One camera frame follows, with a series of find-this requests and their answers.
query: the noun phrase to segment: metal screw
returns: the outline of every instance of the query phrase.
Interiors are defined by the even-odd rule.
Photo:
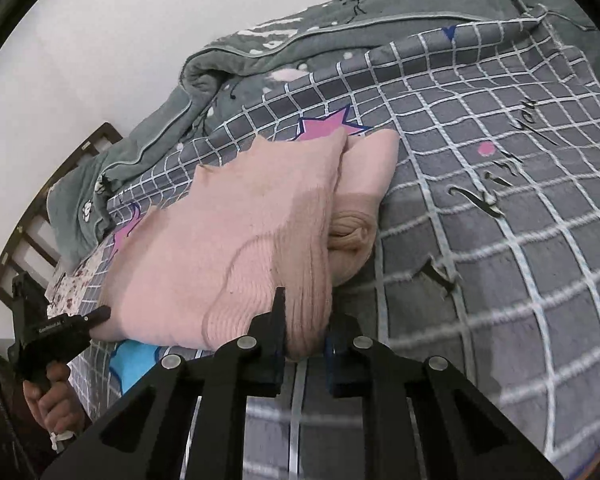
[[[162,366],[164,368],[167,368],[167,370],[171,370],[173,368],[180,366],[181,362],[182,362],[182,359],[180,358],[179,355],[176,355],[176,354],[165,355],[161,361]]]
[[[238,348],[242,348],[243,350],[253,348],[257,344],[258,340],[250,335],[243,335],[240,339],[238,339]]]
[[[353,340],[353,346],[360,349],[371,348],[373,345],[373,340],[366,335],[359,335],[357,338]]]
[[[446,370],[446,367],[448,366],[449,361],[443,357],[440,357],[439,355],[434,355],[431,359],[429,359],[429,367],[433,370],[441,372],[442,370]]]

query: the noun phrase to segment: gray checkered bed sheet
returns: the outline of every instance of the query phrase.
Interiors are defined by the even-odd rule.
[[[174,147],[109,209],[122,225],[131,203],[168,206],[197,164],[227,163],[254,132],[289,140],[300,116],[350,105],[348,120],[395,128],[374,254],[334,308],[399,354],[449,358],[568,476],[600,445],[600,85],[545,12],[424,32],[285,84]],[[114,346],[72,363],[92,417],[120,396]],[[288,364],[278,398],[248,403],[244,477],[363,478],[360,407],[328,396],[320,358]]]

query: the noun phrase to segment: bed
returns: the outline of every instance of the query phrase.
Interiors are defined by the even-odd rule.
[[[300,116],[349,106],[359,124],[390,124],[402,143],[376,248],[334,292],[334,308],[356,315],[365,333],[400,354],[447,356],[570,476],[600,446],[600,245],[592,241],[600,239],[600,83],[579,49],[557,43],[542,7],[523,16],[499,8],[501,16],[481,20],[437,16],[450,21],[371,50],[336,44],[328,56],[302,51],[301,40],[309,44],[316,28],[362,35],[370,22],[360,22],[372,19],[365,1],[333,0],[284,18],[302,22],[295,59],[267,66],[265,54],[292,42],[267,52],[264,40],[243,41],[274,23],[222,38],[187,60],[185,76],[195,77],[208,60],[230,76],[164,155],[115,192],[107,211],[121,227],[135,206],[169,206],[186,196],[198,164],[232,160],[254,132],[292,139]],[[322,10],[344,3],[349,23]],[[276,79],[279,70],[299,77]],[[520,86],[525,91],[512,91]],[[522,141],[517,126],[525,112],[539,125]],[[473,133],[443,135],[467,120]],[[492,196],[480,196],[480,180]],[[50,316],[98,304],[111,252],[107,236],[73,276],[51,281]],[[91,418],[120,396],[109,371],[115,347],[92,342],[71,363]],[[161,348],[159,355],[169,352],[203,354]],[[310,358],[287,365],[279,397],[250,399],[245,478],[362,478],[363,454],[350,452],[362,451],[360,403],[330,399],[323,385],[322,361]]]

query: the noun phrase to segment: person's arm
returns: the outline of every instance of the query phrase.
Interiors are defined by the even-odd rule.
[[[73,431],[81,433],[91,425],[84,412],[78,395],[69,384],[71,370],[66,364],[51,363],[46,368],[46,376],[51,382],[49,391],[42,391],[35,384],[24,381],[24,398],[36,422],[49,432]]]

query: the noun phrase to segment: white wall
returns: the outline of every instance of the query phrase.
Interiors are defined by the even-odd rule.
[[[0,51],[0,252],[32,197],[104,121],[123,135],[185,58],[327,0],[39,0]],[[0,302],[0,338],[13,336]]]

